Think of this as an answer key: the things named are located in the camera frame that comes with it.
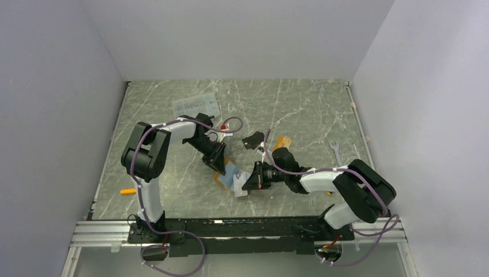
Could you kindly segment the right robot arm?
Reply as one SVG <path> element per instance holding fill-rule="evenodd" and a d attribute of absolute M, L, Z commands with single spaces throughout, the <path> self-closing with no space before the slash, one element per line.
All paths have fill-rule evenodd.
<path fill-rule="evenodd" d="M 359 220 L 376 222 L 397 196 L 394 187 L 360 159 L 347 166 L 320 170 L 300 166 L 284 147 L 274 150 L 272 159 L 271 164 L 255 163 L 242 190 L 269 189 L 271 184 L 283 182 L 299 194 L 339 193 L 344 202 L 328 207 L 318 219 L 318 233 L 324 239 L 334 238 L 342 227 Z"/>

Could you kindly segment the silver VIP card top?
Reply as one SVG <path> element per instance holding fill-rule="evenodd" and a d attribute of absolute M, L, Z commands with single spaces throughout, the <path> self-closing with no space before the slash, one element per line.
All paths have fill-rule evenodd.
<path fill-rule="evenodd" d="M 246 181 L 250 178 L 250 174 L 247 172 L 236 173 L 233 176 L 233 186 L 235 197 L 248 196 L 248 191 L 244 190 L 242 187 Z"/>

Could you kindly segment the orange leather card holder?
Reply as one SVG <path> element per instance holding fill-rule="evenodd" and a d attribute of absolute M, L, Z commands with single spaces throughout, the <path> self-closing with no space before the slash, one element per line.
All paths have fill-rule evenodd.
<path fill-rule="evenodd" d="M 221 175 L 220 173 L 217 172 L 213 177 L 213 179 L 218 185 L 234 193 L 233 176 L 236 173 L 241 173 L 245 171 L 241 170 L 231 158 L 225 159 L 225 169 L 226 169 L 225 175 Z"/>

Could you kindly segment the silver open-end wrench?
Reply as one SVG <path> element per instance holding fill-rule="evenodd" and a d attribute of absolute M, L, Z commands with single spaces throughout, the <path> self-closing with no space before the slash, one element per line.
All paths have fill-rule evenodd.
<path fill-rule="evenodd" d="M 339 167 L 343 166 L 343 160 L 340 154 L 340 144 L 337 141 L 331 141 L 329 143 L 330 148 L 333 150 L 337 164 Z"/>

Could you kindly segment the orange-handled screwdriver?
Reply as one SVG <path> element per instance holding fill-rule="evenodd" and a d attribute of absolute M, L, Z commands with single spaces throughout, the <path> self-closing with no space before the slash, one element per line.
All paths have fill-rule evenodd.
<path fill-rule="evenodd" d="M 120 190 L 120 194 L 125 196 L 125 195 L 133 195 L 133 194 L 136 194 L 137 193 L 137 190 L 132 188 L 132 189 L 122 189 Z"/>

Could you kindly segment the small orange card sleeve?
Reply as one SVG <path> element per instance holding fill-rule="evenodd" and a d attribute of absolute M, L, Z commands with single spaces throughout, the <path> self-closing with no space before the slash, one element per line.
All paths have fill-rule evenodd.
<path fill-rule="evenodd" d="M 279 148 L 289 148 L 291 146 L 292 139 L 287 136 L 279 136 L 277 139 L 277 142 L 274 146 L 274 151 L 279 149 Z"/>

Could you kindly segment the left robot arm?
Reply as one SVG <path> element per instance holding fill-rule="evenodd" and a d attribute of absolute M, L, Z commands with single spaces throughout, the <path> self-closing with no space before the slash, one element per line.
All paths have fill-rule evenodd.
<path fill-rule="evenodd" d="M 189 144 L 202 153 L 202 161 L 212 170 L 225 174 L 224 136 L 231 130 L 214 128 L 210 116 L 183 115 L 160 124 L 135 125 L 121 156 L 121 164 L 134 181 L 140 209 L 137 216 L 146 221 L 143 235 L 150 242 L 161 241 L 166 232 L 165 211 L 160 200 L 159 176 L 165 168 L 168 149 L 173 143 Z"/>

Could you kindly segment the clear plastic organizer box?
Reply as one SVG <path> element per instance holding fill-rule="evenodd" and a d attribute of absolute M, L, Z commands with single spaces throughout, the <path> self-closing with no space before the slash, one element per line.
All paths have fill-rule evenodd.
<path fill-rule="evenodd" d="M 203 93 L 189 98 L 173 100 L 172 108 L 175 118 L 181 115 L 196 117 L 199 113 L 217 118 L 221 114 L 215 93 Z"/>

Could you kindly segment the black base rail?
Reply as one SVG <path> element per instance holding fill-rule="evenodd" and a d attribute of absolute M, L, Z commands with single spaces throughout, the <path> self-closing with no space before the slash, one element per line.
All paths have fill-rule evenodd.
<path fill-rule="evenodd" d="M 141 220 L 130 223 L 131 245 L 166 244 L 170 257 L 194 254 L 294 252 L 314 254 L 323 244 L 353 241 L 349 225 L 316 228 L 317 216 L 166 219 L 168 235 L 151 233 Z"/>

